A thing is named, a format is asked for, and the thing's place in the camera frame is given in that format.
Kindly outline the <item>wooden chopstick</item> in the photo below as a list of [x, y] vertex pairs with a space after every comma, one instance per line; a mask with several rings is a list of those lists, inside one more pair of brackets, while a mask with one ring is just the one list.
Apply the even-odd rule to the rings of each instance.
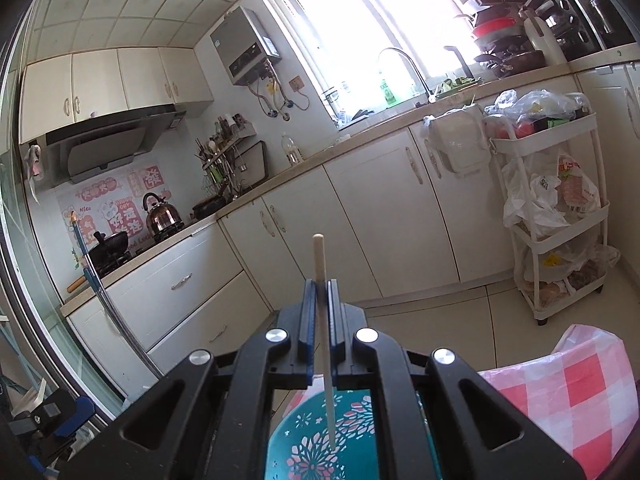
[[335, 408], [333, 399], [333, 379], [331, 372], [330, 323], [328, 303], [328, 280], [326, 279], [326, 251], [324, 236], [320, 233], [312, 237], [314, 243], [314, 281], [316, 282], [316, 317], [320, 342], [320, 360], [323, 367], [324, 400], [326, 400], [326, 429], [332, 451], [336, 448]]

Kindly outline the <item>white hanging trash bin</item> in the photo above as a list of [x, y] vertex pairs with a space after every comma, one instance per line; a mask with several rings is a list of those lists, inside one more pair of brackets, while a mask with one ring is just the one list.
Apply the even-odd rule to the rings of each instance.
[[423, 142], [434, 167], [466, 176], [487, 167], [491, 160], [483, 112], [477, 104], [440, 116], [423, 118]]

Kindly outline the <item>grey wall water heater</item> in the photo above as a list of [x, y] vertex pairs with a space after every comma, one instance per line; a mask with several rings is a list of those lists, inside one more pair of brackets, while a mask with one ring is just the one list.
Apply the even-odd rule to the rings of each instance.
[[238, 6], [210, 33], [224, 70], [235, 86], [248, 86], [270, 74], [282, 60], [254, 11]]

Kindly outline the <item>white lower cabinets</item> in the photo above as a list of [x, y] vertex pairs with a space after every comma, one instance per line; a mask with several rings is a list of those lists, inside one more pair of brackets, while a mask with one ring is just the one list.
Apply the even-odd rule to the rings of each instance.
[[457, 174], [428, 138], [475, 132], [474, 112], [382, 125], [271, 180], [62, 310], [125, 396], [188, 352], [234, 350], [314, 275], [315, 235], [351, 304], [397, 304], [501, 278], [514, 267], [499, 171]]

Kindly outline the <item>steel kettle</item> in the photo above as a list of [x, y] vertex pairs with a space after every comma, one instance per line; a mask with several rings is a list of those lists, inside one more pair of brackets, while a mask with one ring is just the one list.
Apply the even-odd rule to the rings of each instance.
[[146, 212], [146, 226], [152, 237], [157, 238], [173, 228], [183, 228], [184, 223], [178, 209], [163, 197], [153, 192], [142, 198], [142, 206]]

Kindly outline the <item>clear plastic bottle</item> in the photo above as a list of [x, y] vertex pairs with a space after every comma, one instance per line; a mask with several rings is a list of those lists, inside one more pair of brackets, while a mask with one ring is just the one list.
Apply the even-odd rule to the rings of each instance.
[[299, 151], [298, 146], [294, 140], [286, 133], [281, 136], [281, 148], [284, 151], [285, 157], [288, 163], [294, 167], [304, 161], [302, 152]]

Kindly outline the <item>black range hood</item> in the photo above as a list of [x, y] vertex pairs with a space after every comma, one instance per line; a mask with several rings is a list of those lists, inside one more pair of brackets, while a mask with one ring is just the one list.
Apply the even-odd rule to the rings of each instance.
[[44, 136], [44, 180], [51, 186], [79, 183], [130, 164], [186, 116], [172, 104], [89, 118]]

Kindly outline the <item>teal perforated utensil basket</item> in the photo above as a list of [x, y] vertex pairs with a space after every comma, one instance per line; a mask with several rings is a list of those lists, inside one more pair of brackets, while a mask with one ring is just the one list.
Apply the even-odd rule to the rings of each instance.
[[269, 440], [267, 479], [377, 479], [378, 449], [371, 393], [334, 393], [335, 440], [320, 390], [296, 393]]

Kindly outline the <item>white thermos jug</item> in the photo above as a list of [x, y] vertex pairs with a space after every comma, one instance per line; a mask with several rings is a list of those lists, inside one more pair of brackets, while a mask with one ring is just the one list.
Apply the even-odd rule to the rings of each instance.
[[535, 50], [541, 50], [548, 66], [565, 64], [567, 59], [550, 27], [533, 10], [520, 10], [526, 35]]

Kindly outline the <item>utensil drying rack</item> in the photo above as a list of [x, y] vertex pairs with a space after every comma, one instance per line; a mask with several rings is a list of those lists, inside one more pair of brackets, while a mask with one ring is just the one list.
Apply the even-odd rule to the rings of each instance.
[[241, 114], [219, 117], [214, 135], [196, 146], [211, 196], [232, 202], [269, 179], [266, 144]]

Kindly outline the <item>white cabinets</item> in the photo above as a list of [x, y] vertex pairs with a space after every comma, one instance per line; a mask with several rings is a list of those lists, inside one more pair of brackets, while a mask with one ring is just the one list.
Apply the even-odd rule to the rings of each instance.
[[428, 138], [475, 132], [474, 112], [382, 125], [271, 180], [62, 310], [125, 396], [188, 352], [234, 350], [314, 275], [315, 235], [351, 304], [397, 304], [501, 278], [514, 267], [499, 171], [457, 174]]
[[175, 105], [198, 116], [214, 96], [191, 49], [120, 48], [64, 54], [26, 68], [21, 144], [76, 122]]

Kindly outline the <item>white rolling storage cart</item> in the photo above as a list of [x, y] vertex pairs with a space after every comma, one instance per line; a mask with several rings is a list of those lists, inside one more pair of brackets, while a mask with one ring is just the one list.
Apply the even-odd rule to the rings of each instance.
[[597, 114], [580, 92], [500, 93], [483, 127], [499, 173], [514, 281], [539, 325], [592, 292], [620, 260]]

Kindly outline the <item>chrome kitchen faucet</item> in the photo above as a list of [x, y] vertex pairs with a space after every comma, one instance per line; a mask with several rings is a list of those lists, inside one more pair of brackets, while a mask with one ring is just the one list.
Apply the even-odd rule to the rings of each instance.
[[434, 92], [426, 82], [425, 76], [422, 74], [413, 57], [408, 52], [398, 47], [385, 47], [380, 51], [380, 55], [386, 54], [394, 54], [401, 59], [401, 64], [404, 66], [405, 72], [413, 85], [413, 95], [416, 98], [422, 96], [422, 99], [418, 99], [416, 107], [433, 103], [435, 101]]

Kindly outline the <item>red checkered plastic tablecloth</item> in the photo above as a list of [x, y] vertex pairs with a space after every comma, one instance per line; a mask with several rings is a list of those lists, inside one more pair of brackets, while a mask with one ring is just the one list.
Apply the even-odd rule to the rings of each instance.
[[[639, 387], [616, 335], [573, 324], [548, 356], [481, 375], [569, 452], [587, 478], [638, 478]], [[310, 389], [323, 392], [321, 376]]]

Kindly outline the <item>black wok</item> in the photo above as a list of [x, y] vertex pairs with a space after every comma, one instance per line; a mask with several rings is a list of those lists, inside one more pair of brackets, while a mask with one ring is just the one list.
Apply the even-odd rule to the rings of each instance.
[[128, 252], [128, 234], [120, 231], [106, 235], [100, 231], [93, 233], [96, 246], [90, 249], [89, 257], [95, 266], [108, 266], [117, 262]]

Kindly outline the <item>stacked pots and pans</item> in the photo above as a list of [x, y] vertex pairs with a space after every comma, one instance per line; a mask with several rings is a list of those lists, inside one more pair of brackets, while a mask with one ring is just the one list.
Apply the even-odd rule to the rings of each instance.
[[481, 6], [458, 15], [471, 26], [474, 44], [480, 54], [474, 60], [501, 79], [546, 67], [541, 50], [530, 42], [515, 3]]

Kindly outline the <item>white upper cabinets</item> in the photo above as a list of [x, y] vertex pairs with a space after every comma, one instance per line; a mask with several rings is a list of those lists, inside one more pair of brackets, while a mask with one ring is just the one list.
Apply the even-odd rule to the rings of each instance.
[[64, 54], [26, 68], [21, 144], [76, 122], [175, 105], [198, 116], [214, 96], [191, 49], [120, 48]]

